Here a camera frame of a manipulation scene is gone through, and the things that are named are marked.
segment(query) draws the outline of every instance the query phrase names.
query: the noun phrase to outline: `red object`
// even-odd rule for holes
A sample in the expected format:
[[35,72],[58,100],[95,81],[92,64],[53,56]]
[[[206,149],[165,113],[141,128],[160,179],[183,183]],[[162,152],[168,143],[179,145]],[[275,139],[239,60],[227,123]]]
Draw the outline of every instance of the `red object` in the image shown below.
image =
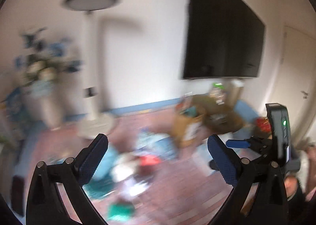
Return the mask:
[[180,112],[183,109],[183,101],[176,105],[176,112]]
[[140,161],[141,166],[156,165],[161,163],[161,159],[159,157],[151,154],[141,156]]
[[256,119],[256,125],[261,131],[266,132],[266,133],[271,133],[271,125],[269,123],[268,118],[258,117]]

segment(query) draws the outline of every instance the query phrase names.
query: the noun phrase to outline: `blue gripper pad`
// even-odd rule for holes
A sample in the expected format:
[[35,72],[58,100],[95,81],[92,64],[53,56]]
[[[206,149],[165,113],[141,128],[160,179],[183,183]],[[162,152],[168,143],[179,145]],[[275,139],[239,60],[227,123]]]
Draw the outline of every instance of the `blue gripper pad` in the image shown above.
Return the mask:
[[226,141],[226,146],[228,148],[246,149],[250,147],[250,143],[246,140],[229,139]]
[[82,187],[91,180],[109,146],[107,136],[99,134],[91,144],[80,151],[75,158],[74,170],[79,185]]
[[227,148],[216,134],[208,138],[207,148],[225,182],[235,187],[238,183],[237,176],[241,170],[238,155],[232,149]]

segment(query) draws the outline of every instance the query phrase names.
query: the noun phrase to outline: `cardboard box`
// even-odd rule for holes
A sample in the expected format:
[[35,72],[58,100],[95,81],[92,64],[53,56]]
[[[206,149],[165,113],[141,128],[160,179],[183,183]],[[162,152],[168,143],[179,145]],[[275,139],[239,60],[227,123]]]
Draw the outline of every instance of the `cardboard box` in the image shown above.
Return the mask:
[[206,114],[203,107],[196,106],[196,110],[198,116],[194,118],[179,113],[175,115],[171,134],[178,148],[187,147],[196,139],[197,130],[202,125]]

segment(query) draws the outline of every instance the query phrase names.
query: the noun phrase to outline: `floor lamp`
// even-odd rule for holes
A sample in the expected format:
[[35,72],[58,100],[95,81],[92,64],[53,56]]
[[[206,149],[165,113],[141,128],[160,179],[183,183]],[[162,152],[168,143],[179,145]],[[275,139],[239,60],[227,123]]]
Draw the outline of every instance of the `floor lamp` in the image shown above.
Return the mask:
[[82,78],[87,115],[78,123],[78,135],[94,139],[99,133],[109,134],[114,127],[114,116],[98,111],[96,101],[97,27],[94,11],[111,8],[117,0],[62,0],[62,6],[83,11]]

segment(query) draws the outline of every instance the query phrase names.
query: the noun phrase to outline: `black tv screen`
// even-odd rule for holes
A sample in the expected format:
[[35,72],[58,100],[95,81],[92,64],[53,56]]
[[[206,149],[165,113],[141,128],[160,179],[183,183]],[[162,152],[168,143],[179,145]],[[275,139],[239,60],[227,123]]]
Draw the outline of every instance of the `black tv screen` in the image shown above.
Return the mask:
[[183,78],[257,77],[264,31],[242,0],[190,0]]

